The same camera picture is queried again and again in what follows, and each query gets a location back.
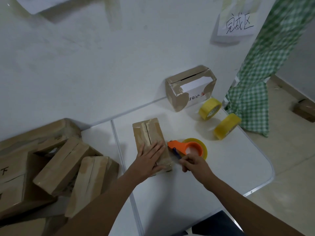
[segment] yellow tape roll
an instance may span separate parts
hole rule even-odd
[[[205,160],[207,159],[207,156],[208,156],[207,147],[202,141],[200,141],[200,140],[198,140],[196,138],[187,138],[187,139],[183,140],[182,142],[183,143],[188,143],[188,142],[196,142],[196,143],[198,143],[202,147],[202,150],[203,150],[202,158],[205,159]]]
[[[220,140],[224,139],[233,129],[241,123],[241,119],[234,113],[228,115],[223,121],[214,129],[214,135]]]
[[[204,120],[208,120],[212,118],[220,110],[221,107],[222,103],[220,103],[215,98],[211,98],[207,102],[205,102],[199,109],[199,115]]]

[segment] tile floor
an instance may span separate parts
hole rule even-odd
[[[293,96],[269,80],[268,138],[248,132],[269,157],[275,179],[248,198],[299,230],[315,235],[315,123],[291,112]]]

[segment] gingham fabric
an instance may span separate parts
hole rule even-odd
[[[248,131],[269,134],[267,77],[275,74],[315,15],[315,0],[276,0],[226,98],[228,113],[242,119]]]

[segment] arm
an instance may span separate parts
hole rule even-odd
[[[152,144],[150,149],[143,153],[144,145],[136,160],[128,170],[103,194],[95,198],[55,236],[105,236],[108,235],[129,195],[134,188],[151,175],[162,170],[163,166],[155,166],[156,161],[165,150],[165,143]]]
[[[188,154],[179,162],[183,172],[191,171],[195,178],[219,199],[246,235],[303,236],[216,177],[207,162],[200,156]]]

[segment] forearm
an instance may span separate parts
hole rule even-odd
[[[108,235],[117,215],[132,193],[136,183],[124,174],[104,193],[94,199],[55,236],[105,236]]]
[[[269,214],[215,177],[207,185],[247,236],[302,236],[300,232]]]

